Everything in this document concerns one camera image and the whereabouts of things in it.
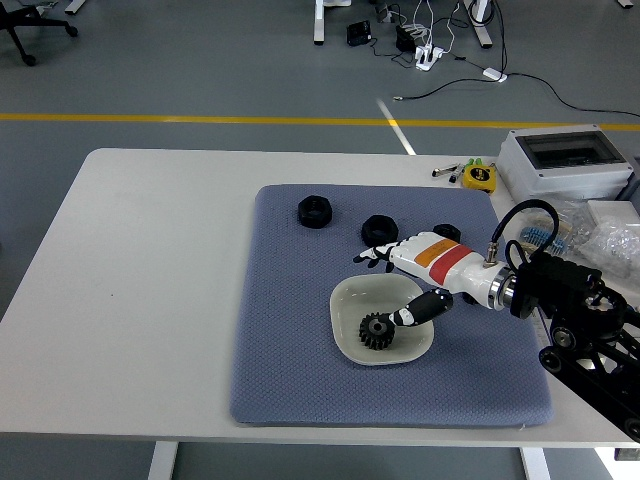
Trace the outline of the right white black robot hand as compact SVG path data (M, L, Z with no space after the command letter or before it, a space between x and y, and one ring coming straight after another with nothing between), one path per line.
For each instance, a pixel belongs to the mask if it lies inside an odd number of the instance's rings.
M370 268L385 261L389 271L398 268L436 288L382 316L397 326L420 325L435 318L451 308L449 296L455 293L467 293L489 309L504 308L502 290L511 273L497 259L495 247L482 255L434 232L421 232L399 242L369 248L354 258L356 263L365 260Z

